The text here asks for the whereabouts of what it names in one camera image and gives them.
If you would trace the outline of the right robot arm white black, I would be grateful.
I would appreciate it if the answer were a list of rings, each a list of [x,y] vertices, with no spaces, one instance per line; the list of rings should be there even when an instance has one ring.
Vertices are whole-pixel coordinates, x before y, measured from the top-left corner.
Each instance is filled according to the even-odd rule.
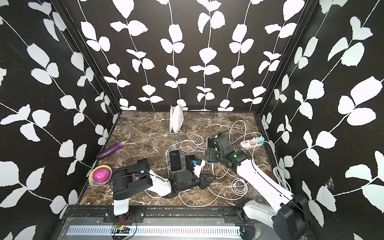
[[[207,138],[207,160],[231,169],[251,184],[268,202],[268,205],[250,200],[243,206],[248,219],[273,228],[281,240],[299,240],[311,228],[307,199],[284,189],[264,173],[246,152],[236,151],[228,137]]]

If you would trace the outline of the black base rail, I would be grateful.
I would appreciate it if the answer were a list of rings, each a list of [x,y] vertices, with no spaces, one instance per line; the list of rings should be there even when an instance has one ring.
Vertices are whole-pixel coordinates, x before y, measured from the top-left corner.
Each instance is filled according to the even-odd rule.
[[[245,214],[242,207],[211,206],[190,208],[186,206],[129,206],[128,213],[138,223],[150,218],[218,218],[227,224],[250,225],[252,223],[272,224],[274,213],[267,208],[258,213],[256,218]],[[65,210],[61,222],[68,218],[101,218],[113,222],[113,206],[111,205],[74,205]]]

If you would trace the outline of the colourful bowl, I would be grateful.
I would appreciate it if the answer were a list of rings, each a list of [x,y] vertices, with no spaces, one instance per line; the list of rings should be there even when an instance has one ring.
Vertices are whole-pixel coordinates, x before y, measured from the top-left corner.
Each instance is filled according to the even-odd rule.
[[[101,165],[92,170],[88,181],[91,186],[98,187],[106,184],[112,176],[112,169],[107,165]]]

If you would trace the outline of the white plate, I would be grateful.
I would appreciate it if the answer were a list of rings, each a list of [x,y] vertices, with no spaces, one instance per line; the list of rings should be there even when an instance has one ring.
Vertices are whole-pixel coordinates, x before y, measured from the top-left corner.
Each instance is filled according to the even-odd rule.
[[[183,110],[181,106],[177,105],[173,108],[171,123],[172,131],[174,133],[178,133],[184,123]]]
[[[173,110],[174,110],[174,107],[171,105],[170,106],[170,116],[169,116],[169,133],[172,133],[172,131],[173,131],[173,127],[172,127]]]

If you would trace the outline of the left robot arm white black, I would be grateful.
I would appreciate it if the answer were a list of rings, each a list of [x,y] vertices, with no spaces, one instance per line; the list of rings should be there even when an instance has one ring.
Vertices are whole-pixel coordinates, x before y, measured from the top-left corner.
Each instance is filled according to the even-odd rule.
[[[113,190],[113,214],[125,215],[129,212],[130,198],[146,190],[157,193],[161,198],[171,199],[186,190],[204,190],[216,179],[215,175],[202,172],[195,176],[185,170],[174,177],[165,179],[150,169],[148,162],[140,162],[113,171],[111,184]]]

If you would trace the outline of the white plate front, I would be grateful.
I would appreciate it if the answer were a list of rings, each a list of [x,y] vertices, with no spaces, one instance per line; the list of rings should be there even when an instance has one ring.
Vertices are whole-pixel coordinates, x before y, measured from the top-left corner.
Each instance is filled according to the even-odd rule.
[[[183,110],[181,106],[177,105],[173,108],[171,123],[172,131],[174,133],[178,133],[184,123]]]

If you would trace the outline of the white power strip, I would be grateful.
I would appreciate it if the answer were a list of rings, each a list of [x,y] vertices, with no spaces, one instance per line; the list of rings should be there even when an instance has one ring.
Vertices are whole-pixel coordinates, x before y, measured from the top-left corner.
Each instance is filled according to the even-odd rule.
[[[264,137],[254,137],[251,140],[242,141],[240,143],[240,146],[244,150],[250,150],[262,146],[264,144],[264,141]]]

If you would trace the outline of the white plate rear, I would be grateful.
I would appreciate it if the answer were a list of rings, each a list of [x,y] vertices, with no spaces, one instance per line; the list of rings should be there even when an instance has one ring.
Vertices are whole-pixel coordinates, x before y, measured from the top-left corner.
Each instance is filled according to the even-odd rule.
[[[172,131],[173,131],[173,127],[172,127],[173,110],[174,110],[174,107],[171,105],[170,106],[170,116],[169,116],[169,133],[172,133]]]

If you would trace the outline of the clear plate rack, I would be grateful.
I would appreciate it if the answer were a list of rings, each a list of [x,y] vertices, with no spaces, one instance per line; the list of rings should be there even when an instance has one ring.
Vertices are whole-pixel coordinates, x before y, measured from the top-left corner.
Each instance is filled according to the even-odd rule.
[[[173,126],[172,126],[173,121],[170,119],[169,120],[169,136],[170,137],[177,137],[177,136],[184,136],[186,133],[184,132],[185,126],[182,125],[181,129],[178,132],[173,131]]]

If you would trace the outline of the purple eggplant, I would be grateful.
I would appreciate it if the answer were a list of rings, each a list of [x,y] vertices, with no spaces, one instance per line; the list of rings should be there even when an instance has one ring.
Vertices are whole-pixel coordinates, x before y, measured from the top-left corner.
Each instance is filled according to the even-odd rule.
[[[116,151],[118,151],[119,149],[124,147],[127,143],[128,143],[127,141],[122,141],[122,142],[119,142],[119,143],[117,143],[111,147],[104,149],[99,154],[97,154],[97,156],[96,156],[97,160],[102,160],[102,159],[105,159],[105,158],[111,156]]]

